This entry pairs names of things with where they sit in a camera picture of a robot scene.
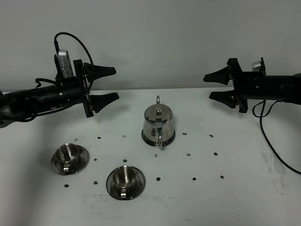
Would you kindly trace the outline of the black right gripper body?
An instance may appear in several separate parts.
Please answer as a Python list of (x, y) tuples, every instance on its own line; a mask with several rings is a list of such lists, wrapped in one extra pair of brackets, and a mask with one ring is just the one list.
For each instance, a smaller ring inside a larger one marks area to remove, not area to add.
[(252, 97), (252, 89), (256, 86), (256, 80), (264, 76), (258, 72), (242, 71), (237, 58), (229, 58), (227, 65), (231, 69), (230, 75), (234, 86), (234, 97), (236, 104), (239, 106), (239, 112), (246, 113), (248, 110), (247, 100)]

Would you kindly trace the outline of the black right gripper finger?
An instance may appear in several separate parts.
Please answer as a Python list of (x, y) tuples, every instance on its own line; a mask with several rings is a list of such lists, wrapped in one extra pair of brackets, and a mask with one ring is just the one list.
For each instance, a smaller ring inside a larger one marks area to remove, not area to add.
[(211, 100), (223, 103), (230, 108), (236, 108), (236, 99), (234, 97), (234, 91), (211, 92), (209, 98)]
[(229, 66), (226, 66), (225, 68), (216, 71), (214, 73), (206, 74), (203, 78), (204, 82), (215, 82), (220, 83), (224, 85), (228, 85), (231, 78), (231, 69)]

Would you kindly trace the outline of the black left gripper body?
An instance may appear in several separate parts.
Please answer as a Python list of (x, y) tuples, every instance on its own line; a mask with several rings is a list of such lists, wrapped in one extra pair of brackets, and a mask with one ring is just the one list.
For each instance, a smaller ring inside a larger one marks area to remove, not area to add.
[(85, 81), (84, 65), (82, 60), (73, 61), (75, 76), (64, 78), (57, 72), (55, 77), (56, 90), (60, 103), (58, 106), (70, 107), (76, 104), (83, 104), (86, 116), (93, 117), (92, 105), (88, 97), (87, 82)]

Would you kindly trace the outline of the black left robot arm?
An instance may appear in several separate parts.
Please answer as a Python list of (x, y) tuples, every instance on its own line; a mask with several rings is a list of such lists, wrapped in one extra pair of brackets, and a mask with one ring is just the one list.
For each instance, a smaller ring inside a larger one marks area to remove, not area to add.
[(0, 95), (0, 126), (13, 122), (30, 122), (39, 116), (57, 113), (82, 104), (86, 116), (92, 117), (108, 104), (118, 100), (116, 92), (91, 95), (88, 85), (93, 81), (116, 74), (113, 67), (96, 66), (75, 60), (75, 75), (63, 77), (58, 72), (54, 81), (37, 78), (37, 86)]

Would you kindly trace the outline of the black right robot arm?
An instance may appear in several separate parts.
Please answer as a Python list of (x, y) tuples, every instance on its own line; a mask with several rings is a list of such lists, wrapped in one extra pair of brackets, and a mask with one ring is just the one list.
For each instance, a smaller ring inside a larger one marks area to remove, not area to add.
[(248, 110), (248, 99), (275, 100), (285, 103), (301, 104), (301, 75), (268, 76), (263, 59), (252, 64), (252, 70), (242, 71), (237, 58), (230, 58), (227, 66), (204, 76), (204, 82), (228, 85), (233, 82), (233, 90), (211, 92), (209, 98), (240, 113)]

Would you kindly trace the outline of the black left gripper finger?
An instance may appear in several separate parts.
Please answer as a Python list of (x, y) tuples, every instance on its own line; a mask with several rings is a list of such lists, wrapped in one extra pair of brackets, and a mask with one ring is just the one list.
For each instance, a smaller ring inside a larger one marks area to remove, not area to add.
[(87, 81), (93, 82), (99, 78), (111, 76), (116, 74), (114, 67), (105, 66), (92, 66), (91, 64), (84, 63), (85, 73), (87, 75)]
[(117, 92), (105, 95), (90, 95), (90, 100), (95, 113), (99, 113), (105, 106), (119, 99)]

